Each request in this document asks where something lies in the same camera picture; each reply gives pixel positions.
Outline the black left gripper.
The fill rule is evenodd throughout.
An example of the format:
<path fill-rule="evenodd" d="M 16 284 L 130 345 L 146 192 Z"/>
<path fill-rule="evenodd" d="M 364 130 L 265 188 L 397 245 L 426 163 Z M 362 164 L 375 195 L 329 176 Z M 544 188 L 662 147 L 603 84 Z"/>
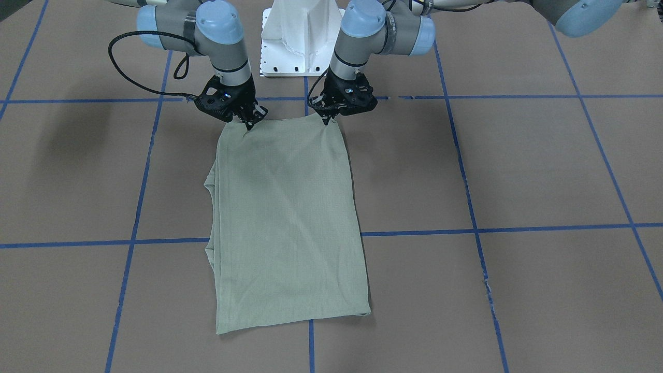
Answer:
<path fill-rule="evenodd" d="M 322 118 L 324 125 L 328 126 L 329 122 L 340 113 L 342 97 L 339 92 L 339 80 L 341 78 L 332 70 L 326 72 L 322 98 L 310 98 L 309 107 Z"/>

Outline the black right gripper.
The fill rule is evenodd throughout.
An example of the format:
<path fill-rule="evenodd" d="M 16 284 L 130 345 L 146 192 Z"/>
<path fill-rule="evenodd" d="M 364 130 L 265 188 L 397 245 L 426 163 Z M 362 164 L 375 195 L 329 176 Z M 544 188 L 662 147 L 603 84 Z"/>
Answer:
<path fill-rule="evenodd" d="M 267 116 L 268 109 L 256 101 L 254 83 L 242 83 L 236 87 L 229 87 L 228 95 L 230 95 L 229 108 L 232 114 L 244 123 L 247 131 L 251 131 Z"/>

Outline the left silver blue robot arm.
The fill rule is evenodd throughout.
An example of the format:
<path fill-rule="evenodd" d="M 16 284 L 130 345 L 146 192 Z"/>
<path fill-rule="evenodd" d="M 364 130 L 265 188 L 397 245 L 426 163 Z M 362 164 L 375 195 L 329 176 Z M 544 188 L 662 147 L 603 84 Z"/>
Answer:
<path fill-rule="evenodd" d="M 421 56 L 436 38 L 431 14 L 462 13 L 484 1 L 350 1 L 339 27 L 322 92 L 308 106 L 328 124 L 336 116 L 372 111 L 378 101 L 364 70 L 372 55 Z M 613 17 L 621 1 L 527 1 L 557 31 L 580 37 Z"/>

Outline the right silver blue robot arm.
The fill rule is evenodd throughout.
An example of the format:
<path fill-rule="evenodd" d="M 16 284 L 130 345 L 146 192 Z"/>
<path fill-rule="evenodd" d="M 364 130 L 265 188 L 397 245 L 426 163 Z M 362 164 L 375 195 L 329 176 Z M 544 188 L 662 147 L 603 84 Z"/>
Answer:
<path fill-rule="evenodd" d="M 238 118 L 247 130 L 267 115 L 256 100 L 255 82 L 244 43 L 238 10 L 227 1 L 122 1 L 136 7 L 136 30 L 116 36 L 107 48 L 116 70 L 114 45 L 139 35 L 151 47 L 183 52 L 179 68 L 189 68 L 193 56 L 209 58 L 214 74 L 201 94 L 180 92 L 199 111 L 229 123 Z"/>

